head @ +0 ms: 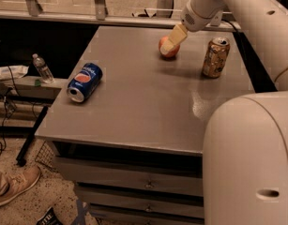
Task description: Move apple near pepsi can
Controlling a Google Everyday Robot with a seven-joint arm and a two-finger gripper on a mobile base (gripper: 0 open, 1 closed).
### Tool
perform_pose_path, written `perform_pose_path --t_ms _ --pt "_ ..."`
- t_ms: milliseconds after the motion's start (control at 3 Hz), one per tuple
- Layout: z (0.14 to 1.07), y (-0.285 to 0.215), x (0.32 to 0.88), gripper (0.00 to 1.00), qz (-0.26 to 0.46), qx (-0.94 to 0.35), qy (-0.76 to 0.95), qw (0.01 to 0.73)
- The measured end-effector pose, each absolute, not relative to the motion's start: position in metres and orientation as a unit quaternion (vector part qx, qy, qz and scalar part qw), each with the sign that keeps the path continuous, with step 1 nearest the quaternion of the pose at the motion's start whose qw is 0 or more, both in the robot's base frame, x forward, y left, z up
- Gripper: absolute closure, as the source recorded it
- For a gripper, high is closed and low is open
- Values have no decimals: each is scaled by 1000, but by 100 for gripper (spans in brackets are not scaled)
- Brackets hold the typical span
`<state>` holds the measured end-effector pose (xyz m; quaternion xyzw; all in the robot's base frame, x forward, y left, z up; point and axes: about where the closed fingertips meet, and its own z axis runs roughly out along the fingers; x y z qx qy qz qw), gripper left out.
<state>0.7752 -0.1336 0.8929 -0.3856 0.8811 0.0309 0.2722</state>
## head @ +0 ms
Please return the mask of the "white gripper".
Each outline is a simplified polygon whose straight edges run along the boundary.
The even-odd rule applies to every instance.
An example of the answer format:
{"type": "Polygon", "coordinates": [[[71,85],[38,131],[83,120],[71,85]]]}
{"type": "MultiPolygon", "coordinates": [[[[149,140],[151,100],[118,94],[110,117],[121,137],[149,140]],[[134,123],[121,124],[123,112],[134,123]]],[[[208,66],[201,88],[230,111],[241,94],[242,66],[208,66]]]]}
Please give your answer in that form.
{"type": "Polygon", "coordinates": [[[187,38],[188,31],[197,32],[204,29],[224,7],[222,0],[189,0],[180,15],[182,23],[177,24],[167,36],[167,46],[180,46],[187,38]]]}

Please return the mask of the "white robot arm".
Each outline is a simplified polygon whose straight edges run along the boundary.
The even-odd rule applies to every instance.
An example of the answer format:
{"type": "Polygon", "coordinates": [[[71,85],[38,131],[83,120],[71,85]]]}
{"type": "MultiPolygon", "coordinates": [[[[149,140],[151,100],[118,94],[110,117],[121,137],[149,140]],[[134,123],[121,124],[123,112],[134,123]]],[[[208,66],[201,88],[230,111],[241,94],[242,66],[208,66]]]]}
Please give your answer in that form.
{"type": "Polygon", "coordinates": [[[288,225],[288,10],[276,0],[189,0],[162,45],[179,45],[229,8],[277,89],[233,98],[203,145],[205,225],[288,225]]]}

